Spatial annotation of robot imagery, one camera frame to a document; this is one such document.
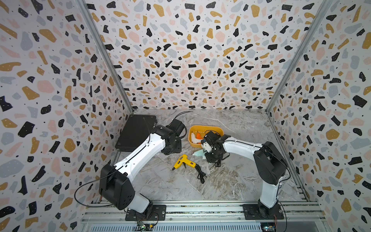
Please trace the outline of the mint green hot glue gun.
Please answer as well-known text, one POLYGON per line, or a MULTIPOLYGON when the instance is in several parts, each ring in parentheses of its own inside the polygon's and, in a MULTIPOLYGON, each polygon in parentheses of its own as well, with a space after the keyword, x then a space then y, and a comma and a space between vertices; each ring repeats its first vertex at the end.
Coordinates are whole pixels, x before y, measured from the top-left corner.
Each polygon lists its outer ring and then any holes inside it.
POLYGON ((203 160, 205 160, 207 153, 208 152, 205 149, 201 149, 201 150, 195 151, 192 155, 195 157, 201 157, 203 160))

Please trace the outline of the yellow hot glue gun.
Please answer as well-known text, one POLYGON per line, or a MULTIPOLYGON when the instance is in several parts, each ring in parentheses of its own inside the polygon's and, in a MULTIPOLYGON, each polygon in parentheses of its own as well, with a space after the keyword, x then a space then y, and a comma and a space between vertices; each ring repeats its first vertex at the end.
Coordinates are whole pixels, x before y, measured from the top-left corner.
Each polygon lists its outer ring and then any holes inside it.
POLYGON ((186 154, 183 154, 182 156, 179 157, 177 162, 174 164, 172 171, 180 168, 182 165, 185 167, 189 166, 191 168, 194 168, 198 172, 198 180, 202 184, 205 183, 205 178, 207 178, 206 173, 202 171, 202 168, 197 163, 189 160, 186 154))

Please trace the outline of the white hot glue gun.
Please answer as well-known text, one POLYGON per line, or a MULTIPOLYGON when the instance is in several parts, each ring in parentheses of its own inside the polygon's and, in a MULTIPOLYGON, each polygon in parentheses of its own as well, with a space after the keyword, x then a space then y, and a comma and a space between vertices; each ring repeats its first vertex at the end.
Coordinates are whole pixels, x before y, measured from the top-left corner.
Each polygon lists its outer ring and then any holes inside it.
POLYGON ((192 138, 192 139, 191 139, 191 143, 193 143, 193 144, 201 144, 201 143, 202 143, 202 140, 203 140, 203 139, 197 139, 197 138, 194 138, 194 139, 193 139, 193 138, 192 138))

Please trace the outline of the orange hot glue gun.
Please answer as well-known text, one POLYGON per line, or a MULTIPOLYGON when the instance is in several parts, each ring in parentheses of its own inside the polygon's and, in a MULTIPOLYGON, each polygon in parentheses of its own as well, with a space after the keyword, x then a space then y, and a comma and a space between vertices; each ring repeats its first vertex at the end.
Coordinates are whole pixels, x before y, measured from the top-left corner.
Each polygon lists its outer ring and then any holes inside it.
POLYGON ((197 132, 196 135, 195 135, 196 139, 203 139, 203 136, 197 132))

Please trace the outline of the yellow plastic storage box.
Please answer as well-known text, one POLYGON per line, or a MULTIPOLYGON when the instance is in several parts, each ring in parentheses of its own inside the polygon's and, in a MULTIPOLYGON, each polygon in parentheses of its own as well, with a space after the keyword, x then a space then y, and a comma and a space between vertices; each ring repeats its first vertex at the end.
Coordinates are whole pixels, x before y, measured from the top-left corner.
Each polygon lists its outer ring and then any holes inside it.
POLYGON ((190 127, 188 132, 189 132, 188 141, 189 141, 190 145, 194 148, 201 148, 202 147, 201 144, 191 143, 191 139, 196 138, 195 135, 196 135, 197 132, 199 132, 203 137, 205 137, 205 135, 208 132, 213 132, 214 134, 218 134, 219 136, 224 135, 224 131, 220 127, 216 127, 216 126, 194 125, 194 126, 190 127))

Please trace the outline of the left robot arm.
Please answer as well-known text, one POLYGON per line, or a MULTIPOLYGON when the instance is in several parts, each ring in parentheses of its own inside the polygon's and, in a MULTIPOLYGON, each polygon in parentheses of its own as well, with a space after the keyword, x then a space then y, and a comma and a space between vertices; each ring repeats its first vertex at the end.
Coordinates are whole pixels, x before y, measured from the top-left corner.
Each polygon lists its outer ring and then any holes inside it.
POLYGON ((180 153, 186 126, 173 119, 167 126, 148 129, 149 135, 132 153, 115 165, 105 165, 100 173, 99 194, 119 210, 134 210, 144 217, 152 214, 153 202, 137 193, 132 186, 135 176, 154 157, 180 153))

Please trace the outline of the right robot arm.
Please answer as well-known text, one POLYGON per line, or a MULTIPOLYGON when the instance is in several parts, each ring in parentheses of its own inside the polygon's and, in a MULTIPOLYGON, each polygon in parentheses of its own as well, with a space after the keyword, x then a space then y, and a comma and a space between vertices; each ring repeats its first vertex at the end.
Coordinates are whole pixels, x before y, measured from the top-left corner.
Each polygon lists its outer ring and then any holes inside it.
POLYGON ((238 140, 229 135, 208 132, 201 141, 208 162, 221 161, 226 153, 233 153, 252 160, 263 180, 258 204, 271 209, 277 204, 278 190, 288 170, 287 162, 272 142, 256 144, 238 140))

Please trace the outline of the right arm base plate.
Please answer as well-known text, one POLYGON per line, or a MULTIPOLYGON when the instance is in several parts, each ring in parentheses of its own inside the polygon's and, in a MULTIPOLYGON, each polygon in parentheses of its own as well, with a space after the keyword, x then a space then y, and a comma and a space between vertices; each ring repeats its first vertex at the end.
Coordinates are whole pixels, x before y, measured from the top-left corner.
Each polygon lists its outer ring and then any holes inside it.
POLYGON ((284 219, 283 210, 278 203, 272 208, 266 207, 261 202, 257 204, 244 204, 243 214, 246 220, 284 219))

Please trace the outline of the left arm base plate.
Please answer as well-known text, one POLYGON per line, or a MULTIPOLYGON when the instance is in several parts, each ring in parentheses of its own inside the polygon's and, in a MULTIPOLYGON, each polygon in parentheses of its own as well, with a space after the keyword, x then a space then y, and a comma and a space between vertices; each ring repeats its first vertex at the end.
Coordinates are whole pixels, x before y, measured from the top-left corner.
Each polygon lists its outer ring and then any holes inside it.
POLYGON ((143 213, 128 209, 125 221, 164 221, 166 217, 166 210, 166 205, 149 205, 149 207, 143 213))

